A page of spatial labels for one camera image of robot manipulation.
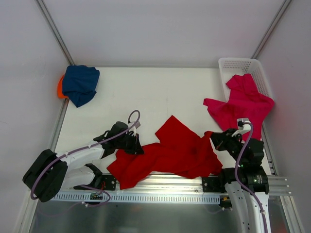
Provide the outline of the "red t shirt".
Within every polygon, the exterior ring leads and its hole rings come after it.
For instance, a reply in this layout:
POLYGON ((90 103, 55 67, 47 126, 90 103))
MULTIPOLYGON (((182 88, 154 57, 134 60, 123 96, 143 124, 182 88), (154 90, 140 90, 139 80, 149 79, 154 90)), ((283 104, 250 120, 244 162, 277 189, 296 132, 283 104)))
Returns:
POLYGON ((158 143, 142 147, 142 155, 118 150, 107 170, 119 181, 121 189, 134 187, 151 172, 173 173, 188 179, 218 175, 223 167, 206 131, 203 137, 171 116, 155 133, 158 143))

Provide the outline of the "white perforated plastic basket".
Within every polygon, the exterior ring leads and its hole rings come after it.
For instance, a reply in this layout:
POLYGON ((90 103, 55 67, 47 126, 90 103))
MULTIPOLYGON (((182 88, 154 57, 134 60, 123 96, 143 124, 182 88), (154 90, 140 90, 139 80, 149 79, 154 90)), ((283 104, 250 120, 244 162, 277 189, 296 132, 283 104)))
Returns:
POLYGON ((218 65, 225 101, 228 101, 230 96, 230 89, 227 87, 226 83, 234 75, 242 76, 244 74, 251 74, 261 94, 274 99, 264 69, 259 60, 249 58, 220 58, 218 60, 218 65))

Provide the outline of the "right aluminium corner post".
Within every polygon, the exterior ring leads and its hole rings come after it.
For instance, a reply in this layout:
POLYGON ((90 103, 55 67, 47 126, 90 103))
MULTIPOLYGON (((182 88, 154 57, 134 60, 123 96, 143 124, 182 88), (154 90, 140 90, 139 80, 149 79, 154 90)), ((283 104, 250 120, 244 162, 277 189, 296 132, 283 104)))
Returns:
POLYGON ((257 47, 254 51, 254 53, 252 54, 251 59, 258 59, 259 58, 261 52, 263 51, 264 47, 266 46, 266 44, 268 42, 270 36, 274 32, 274 30, 277 28, 279 22, 282 20, 283 16, 285 15, 286 11, 288 10, 288 8, 290 7, 292 2, 293 2, 292 0, 284 0, 282 2, 280 8, 276 12, 273 20, 269 24, 266 32, 264 33, 263 37, 261 38, 259 44, 257 45, 257 47))

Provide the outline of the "orange t shirt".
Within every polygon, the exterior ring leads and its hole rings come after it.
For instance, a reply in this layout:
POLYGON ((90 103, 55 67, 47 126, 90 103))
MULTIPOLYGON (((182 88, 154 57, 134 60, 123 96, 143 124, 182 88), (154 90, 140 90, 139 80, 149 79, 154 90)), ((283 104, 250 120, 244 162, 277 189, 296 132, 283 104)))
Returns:
POLYGON ((59 99, 68 99, 68 96, 63 94, 63 79, 65 75, 62 75, 57 85, 57 96, 59 99))

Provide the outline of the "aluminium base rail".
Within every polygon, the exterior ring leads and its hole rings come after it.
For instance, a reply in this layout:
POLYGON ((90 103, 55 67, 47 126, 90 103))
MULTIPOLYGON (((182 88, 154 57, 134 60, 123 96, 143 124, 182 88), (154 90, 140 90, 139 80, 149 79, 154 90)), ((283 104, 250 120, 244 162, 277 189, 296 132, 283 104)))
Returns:
MULTIPOLYGON (((268 176, 270 196, 292 196, 292 189, 286 177, 268 176)), ((112 193, 146 193, 146 194, 226 194, 220 192, 203 192, 202 178, 186 179, 172 174, 154 173, 138 182, 134 188, 120 189, 116 181, 115 190, 105 190, 112 193)))

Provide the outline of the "blue t shirt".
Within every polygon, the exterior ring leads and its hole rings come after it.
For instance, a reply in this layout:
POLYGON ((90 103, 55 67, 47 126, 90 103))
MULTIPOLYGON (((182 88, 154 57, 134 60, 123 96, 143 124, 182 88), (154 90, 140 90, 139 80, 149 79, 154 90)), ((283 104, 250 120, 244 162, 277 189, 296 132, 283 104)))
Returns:
POLYGON ((63 79, 63 94, 77 107, 90 102, 97 93, 100 71, 85 65, 68 66, 63 79))

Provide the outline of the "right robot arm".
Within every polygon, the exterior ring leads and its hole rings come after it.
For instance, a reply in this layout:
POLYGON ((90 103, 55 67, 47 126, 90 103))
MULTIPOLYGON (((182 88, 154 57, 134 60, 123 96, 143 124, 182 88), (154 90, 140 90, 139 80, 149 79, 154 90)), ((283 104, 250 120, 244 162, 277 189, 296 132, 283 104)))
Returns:
POLYGON ((215 190, 227 192, 240 233, 271 232, 268 200, 268 176, 262 167, 264 142, 255 138, 242 141, 241 132, 229 129, 212 133, 211 141, 218 151, 227 151, 236 161, 223 168, 215 190))

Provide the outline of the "left aluminium corner post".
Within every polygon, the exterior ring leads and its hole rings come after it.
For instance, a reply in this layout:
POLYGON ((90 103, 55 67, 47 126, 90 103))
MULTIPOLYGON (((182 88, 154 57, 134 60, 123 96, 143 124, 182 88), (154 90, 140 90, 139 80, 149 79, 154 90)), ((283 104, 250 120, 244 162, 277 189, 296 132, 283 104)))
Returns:
POLYGON ((65 41, 63 40, 61 33, 59 32, 59 29, 48 10, 48 7, 45 4, 44 0, 35 0, 35 3, 37 4, 41 14, 43 15, 49 29, 51 30, 60 50, 62 51, 66 61, 69 65, 75 65, 74 59, 72 58, 72 55, 70 54, 70 51, 68 47, 66 46, 65 41))

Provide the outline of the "pink t shirt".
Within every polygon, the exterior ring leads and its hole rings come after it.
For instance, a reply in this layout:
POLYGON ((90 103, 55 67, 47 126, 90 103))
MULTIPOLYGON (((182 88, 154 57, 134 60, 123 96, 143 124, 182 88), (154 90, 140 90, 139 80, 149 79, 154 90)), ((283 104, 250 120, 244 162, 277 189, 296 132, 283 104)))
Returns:
POLYGON ((261 94, 251 74, 234 75, 226 86, 227 102, 206 98, 203 105, 219 127, 226 131, 237 127, 237 119, 248 118, 253 125, 252 138, 261 139, 262 123, 274 106, 274 100, 261 94))

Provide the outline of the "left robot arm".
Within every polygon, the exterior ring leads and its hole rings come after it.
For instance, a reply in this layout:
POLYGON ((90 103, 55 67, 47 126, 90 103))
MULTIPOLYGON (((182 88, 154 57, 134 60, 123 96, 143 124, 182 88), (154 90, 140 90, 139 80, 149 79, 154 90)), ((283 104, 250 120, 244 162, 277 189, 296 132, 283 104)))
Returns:
POLYGON ((117 121, 110 130, 81 148, 60 153, 51 149, 42 151, 22 178, 31 191, 31 199, 47 202, 69 188, 99 189, 104 173, 96 162, 118 150, 130 155, 144 153, 137 133, 139 126, 138 121, 117 121))

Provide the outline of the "aluminium corner post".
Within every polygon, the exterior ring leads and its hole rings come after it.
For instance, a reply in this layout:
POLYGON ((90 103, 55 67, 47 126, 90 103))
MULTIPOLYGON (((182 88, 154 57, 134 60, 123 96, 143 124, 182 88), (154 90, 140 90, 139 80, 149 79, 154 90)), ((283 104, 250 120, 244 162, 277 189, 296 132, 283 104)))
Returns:
POLYGON ((35 3, 37 4, 41 14, 43 15, 49 29, 51 30, 60 50, 62 51, 66 61, 69 65, 75 65, 74 59, 72 58, 72 55, 70 54, 70 51, 68 47, 66 46, 65 41, 63 40, 61 33, 59 32, 59 29, 48 10, 48 7, 45 4, 44 0, 35 0, 35 3))
POLYGON ((274 30, 277 28, 279 22, 282 20, 283 16, 285 15, 286 11, 288 10, 288 8, 290 7, 292 2, 293 2, 292 0, 284 0, 282 2, 280 8, 276 12, 273 20, 269 24, 266 32, 264 33, 263 37, 261 38, 259 44, 257 45, 257 47, 254 51, 254 53, 252 54, 251 59, 258 59, 259 58, 261 52, 263 51, 264 47, 266 46, 266 44, 268 42, 270 36, 274 32, 274 30))

